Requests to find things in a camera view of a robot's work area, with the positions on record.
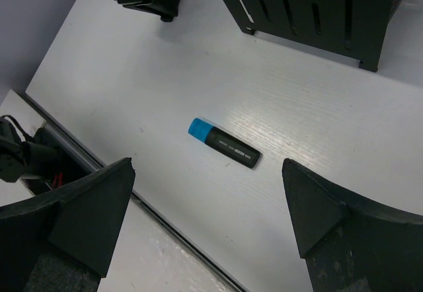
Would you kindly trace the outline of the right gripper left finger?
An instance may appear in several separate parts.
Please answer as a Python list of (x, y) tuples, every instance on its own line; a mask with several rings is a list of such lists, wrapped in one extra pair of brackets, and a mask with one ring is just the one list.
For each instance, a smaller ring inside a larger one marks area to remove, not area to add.
[(123, 158), (55, 190), (1, 207), (2, 291), (97, 291), (131, 198)]

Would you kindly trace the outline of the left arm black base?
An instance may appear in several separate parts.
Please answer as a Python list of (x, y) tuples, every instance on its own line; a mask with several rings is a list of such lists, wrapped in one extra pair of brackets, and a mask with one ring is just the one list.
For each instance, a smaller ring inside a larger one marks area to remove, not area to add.
[(74, 182), (91, 169), (66, 141), (47, 128), (31, 136), (11, 115), (1, 116), (1, 180), (22, 180), (39, 195)]

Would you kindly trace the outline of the blue capped black highlighter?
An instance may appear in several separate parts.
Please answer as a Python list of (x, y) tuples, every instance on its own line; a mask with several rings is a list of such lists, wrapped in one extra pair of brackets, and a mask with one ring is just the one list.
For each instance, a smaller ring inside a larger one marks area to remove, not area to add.
[(247, 168), (253, 169), (260, 159), (259, 150), (199, 118), (192, 121), (188, 133)]

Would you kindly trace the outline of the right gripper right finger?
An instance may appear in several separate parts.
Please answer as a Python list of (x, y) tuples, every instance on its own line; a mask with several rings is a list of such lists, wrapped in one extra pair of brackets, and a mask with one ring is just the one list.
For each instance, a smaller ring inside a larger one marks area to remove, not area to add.
[(339, 186), (285, 159), (282, 178), (314, 291), (421, 291), (422, 216)]

